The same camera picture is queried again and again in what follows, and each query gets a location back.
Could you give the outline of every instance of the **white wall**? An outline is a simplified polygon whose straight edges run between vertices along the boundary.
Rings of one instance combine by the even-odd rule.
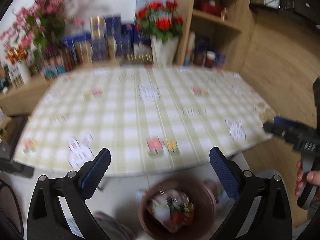
[[[6,14],[0,22],[0,32],[4,31],[14,21],[12,10],[18,11],[21,6],[26,8],[32,5],[33,0],[14,0],[7,10]],[[78,16],[85,20],[85,30],[90,30],[89,18],[97,15],[121,14],[122,21],[133,21],[136,0],[73,0],[67,6],[68,15]],[[77,29],[74,26],[68,26],[67,34],[81,32],[82,29]],[[0,60],[4,59],[3,43],[0,42]]]

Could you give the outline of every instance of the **red potted flower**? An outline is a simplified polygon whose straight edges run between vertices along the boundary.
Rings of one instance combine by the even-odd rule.
[[[182,36],[183,18],[174,0],[152,1],[136,12],[136,29],[150,35],[155,63],[172,64]]]

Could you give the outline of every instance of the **wooden bookcase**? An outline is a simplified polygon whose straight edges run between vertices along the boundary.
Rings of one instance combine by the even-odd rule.
[[[254,29],[253,15],[249,10],[250,0],[221,0],[227,7],[228,20],[194,8],[198,0],[177,0],[179,13],[184,18],[183,36],[180,40],[176,64],[183,65],[191,31],[212,39],[211,49],[227,56],[224,69],[238,71],[248,53]]]

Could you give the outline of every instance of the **blue gripper pad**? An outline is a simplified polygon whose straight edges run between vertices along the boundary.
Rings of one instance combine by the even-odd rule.
[[[288,119],[284,119],[282,118],[281,116],[276,116],[274,119],[273,119],[273,123],[274,124],[279,124],[279,125],[284,125],[284,126],[293,126],[293,127],[296,127],[296,122],[294,121],[291,121],[291,120],[288,120]]]
[[[81,198],[83,200],[92,198],[101,179],[103,178],[103,175],[106,173],[111,163],[110,151],[103,148],[101,152],[99,153],[101,154],[100,157],[97,160],[94,160],[94,165],[80,183],[80,188],[82,189]]]
[[[210,163],[216,172],[224,190],[229,198],[233,198],[235,201],[240,199],[239,181],[233,175],[230,167],[227,164],[228,160],[218,147],[214,147],[210,151]]]

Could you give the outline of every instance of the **checkered tablecloth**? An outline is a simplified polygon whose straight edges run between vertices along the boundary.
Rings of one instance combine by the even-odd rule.
[[[130,176],[208,163],[271,138],[271,107],[238,73],[196,68],[99,68],[61,76],[34,110],[14,160],[78,170],[102,148],[106,175]]]

